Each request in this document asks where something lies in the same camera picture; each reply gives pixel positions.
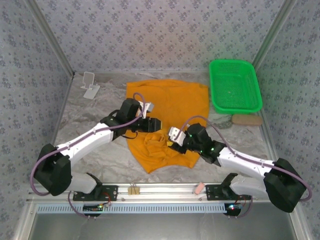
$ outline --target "patterned wallpaper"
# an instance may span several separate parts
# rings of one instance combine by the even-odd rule
[[[11,239],[69,77],[22,0],[0,1],[0,239]]]
[[[313,189],[303,205],[314,239],[320,239],[319,26],[319,0],[299,0],[257,72],[279,156]]]
[[[74,71],[252,61],[283,0],[37,0]]]

